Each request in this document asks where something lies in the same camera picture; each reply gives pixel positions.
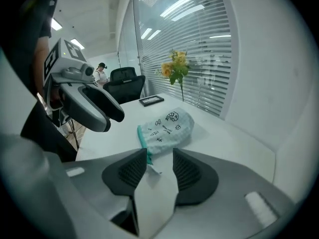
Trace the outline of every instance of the person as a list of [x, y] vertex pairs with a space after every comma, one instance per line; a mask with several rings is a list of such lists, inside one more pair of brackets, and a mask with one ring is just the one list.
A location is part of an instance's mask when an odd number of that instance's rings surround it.
[[[49, 54], [51, 21], [57, 0], [15, 0], [6, 12], [1, 47], [12, 68], [28, 90], [43, 97], [43, 68]], [[59, 100], [58, 89], [51, 92], [51, 101]], [[36, 142], [44, 151], [57, 153], [62, 162], [75, 161], [76, 150], [47, 118], [37, 98], [21, 136]]]
[[103, 72], [104, 69], [108, 68], [107, 66], [105, 66], [104, 63], [100, 63], [98, 65], [98, 68], [95, 70], [95, 72], [93, 73], [95, 82], [102, 87], [104, 84], [106, 84], [108, 81], [110, 81], [110, 78], [108, 78], [105, 74], [105, 72]]

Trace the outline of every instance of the mesh chair back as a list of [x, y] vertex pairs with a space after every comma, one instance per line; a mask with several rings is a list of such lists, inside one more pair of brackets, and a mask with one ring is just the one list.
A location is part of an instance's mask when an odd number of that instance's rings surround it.
[[132, 78], [136, 76], [134, 67], [123, 67], [119, 69], [115, 69], [110, 74], [111, 81], [124, 80], [128, 78]]
[[119, 103], [124, 104], [140, 99], [145, 83], [145, 76], [135, 76], [127, 80], [110, 81], [103, 86], [107, 92]]

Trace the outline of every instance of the white shirt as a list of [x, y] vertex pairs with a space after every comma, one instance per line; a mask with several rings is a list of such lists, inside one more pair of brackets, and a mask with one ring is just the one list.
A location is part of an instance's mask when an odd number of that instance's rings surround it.
[[108, 78], [103, 71], [99, 72], [98, 70], [95, 70], [95, 72], [93, 73], [93, 76], [95, 78], [95, 82], [100, 81], [100, 80], [102, 82], [106, 82], [107, 78]]

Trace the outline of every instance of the flower bouquet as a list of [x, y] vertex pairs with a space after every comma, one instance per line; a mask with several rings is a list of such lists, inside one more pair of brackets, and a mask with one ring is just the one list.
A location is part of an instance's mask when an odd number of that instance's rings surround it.
[[183, 77], [188, 74], [189, 66], [186, 61], [187, 52], [171, 50], [169, 57], [172, 62], [162, 63], [161, 70], [157, 70], [157, 75], [169, 78], [169, 82], [173, 85], [178, 81], [181, 89], [181, 95], [184, 102], [183, 94]]

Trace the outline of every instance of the black cap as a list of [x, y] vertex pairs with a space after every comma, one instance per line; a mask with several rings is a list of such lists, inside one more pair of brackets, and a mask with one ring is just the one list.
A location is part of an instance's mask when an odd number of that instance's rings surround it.
[[100, 63], [99, 67], [108, 68], [104, 63]]

